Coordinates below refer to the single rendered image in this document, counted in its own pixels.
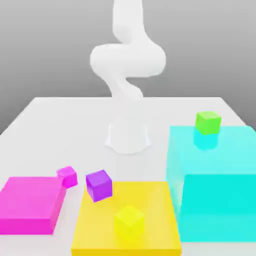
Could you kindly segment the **small purple cube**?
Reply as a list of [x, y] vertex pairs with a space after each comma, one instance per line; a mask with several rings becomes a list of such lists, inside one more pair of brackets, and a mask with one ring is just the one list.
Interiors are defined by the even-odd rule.
[[105, 170], [99, 170], [85, 177], [86, 190], [94, 203], [113, 196], [112, 179]]

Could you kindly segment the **small magenta cube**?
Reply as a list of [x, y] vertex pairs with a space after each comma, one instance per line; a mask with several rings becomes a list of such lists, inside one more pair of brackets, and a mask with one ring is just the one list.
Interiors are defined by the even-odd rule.
[[78, 184], [77, 173], [71, 166], [63, 167], [56, 171], [58, 177], [62, 178], [62, 185], [69, 189]]

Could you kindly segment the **small green cube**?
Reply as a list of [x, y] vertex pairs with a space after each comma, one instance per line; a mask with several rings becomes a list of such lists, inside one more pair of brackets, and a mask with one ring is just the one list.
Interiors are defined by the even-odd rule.
[[214, 111], [197, 112], [195, 128], [202, 135], [218, 134], [221, 127], [222, 118]]

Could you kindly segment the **small yellow cube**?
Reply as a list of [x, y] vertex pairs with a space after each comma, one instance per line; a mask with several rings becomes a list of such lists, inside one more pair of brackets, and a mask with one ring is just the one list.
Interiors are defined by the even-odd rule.
[[114, 215], [114, 230], [126, 239], [141, 236], [145, 231], [145, 214], [131, 205], [123, 207]]

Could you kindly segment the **large yellow box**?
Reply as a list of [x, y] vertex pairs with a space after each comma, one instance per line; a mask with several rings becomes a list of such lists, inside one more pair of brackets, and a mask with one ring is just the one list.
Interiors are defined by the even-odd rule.
[[181, 256], [168, 183], [115, 181], [112, 197], [84, 191], [71, 256]]

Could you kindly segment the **large cyan box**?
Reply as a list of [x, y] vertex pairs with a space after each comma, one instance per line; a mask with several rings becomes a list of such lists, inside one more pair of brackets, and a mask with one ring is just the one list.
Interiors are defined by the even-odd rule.
[[171, 126], [166, 181], [182, 242], [256, 242], [256, 131]]

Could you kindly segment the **large magenta box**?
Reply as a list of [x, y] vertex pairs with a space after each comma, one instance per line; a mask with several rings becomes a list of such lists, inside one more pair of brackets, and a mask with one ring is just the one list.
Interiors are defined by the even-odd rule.
[[0, 190], [0, 235], [51, 235], [66, 195], [57, 176], [12, 176]]

